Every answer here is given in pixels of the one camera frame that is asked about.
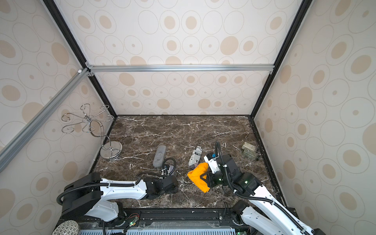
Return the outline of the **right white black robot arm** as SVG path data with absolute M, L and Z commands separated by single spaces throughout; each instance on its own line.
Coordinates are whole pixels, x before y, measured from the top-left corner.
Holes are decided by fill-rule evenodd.
M 209 169 L 200 175 L 208 188 L 227 186 L 240 198 L 232 208 L 236 223 L 246 224 L 264 235 L 322 235 L 299 220 L 284 207 L 249 172 L 242 172 L 231 155 L 224 155 L 219 142 L 215 143 L 214 157 L 206 161 Z

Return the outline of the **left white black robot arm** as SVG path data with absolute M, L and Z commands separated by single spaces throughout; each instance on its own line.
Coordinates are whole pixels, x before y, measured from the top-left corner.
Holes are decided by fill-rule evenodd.
M 174 176 L 176 165 L 174 158 L 167 158 L 163 160 L 163 174 L 141 172 L 136 181 L 114 181 L 102 178 L 98 172 L 90 173 L 67 185 L 57 196 L 61 217 L 90 216 L 105 222 L 123 219 L 125 213 L 118 199 L 154 200 L 179 191 Z

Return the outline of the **orange cleaning cloth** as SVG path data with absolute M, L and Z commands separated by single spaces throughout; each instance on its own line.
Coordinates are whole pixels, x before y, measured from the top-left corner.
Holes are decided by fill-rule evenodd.
M 208 163 L 200 163 L 194 170 L 188 172 L 188 178 L 204 193 L 210 190 L 208 184 L 202 179 L 207 178 L 206 173 L 209 168 Z

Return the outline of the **lavender eyeglass case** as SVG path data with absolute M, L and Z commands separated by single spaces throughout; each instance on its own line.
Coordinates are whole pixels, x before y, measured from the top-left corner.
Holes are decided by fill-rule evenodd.
M 174 175 L 174 172 L 175 172 L 175 166 L 170 165 L 170 166 L 168 167 L 167 174 L 168 174 L 168 175 Z

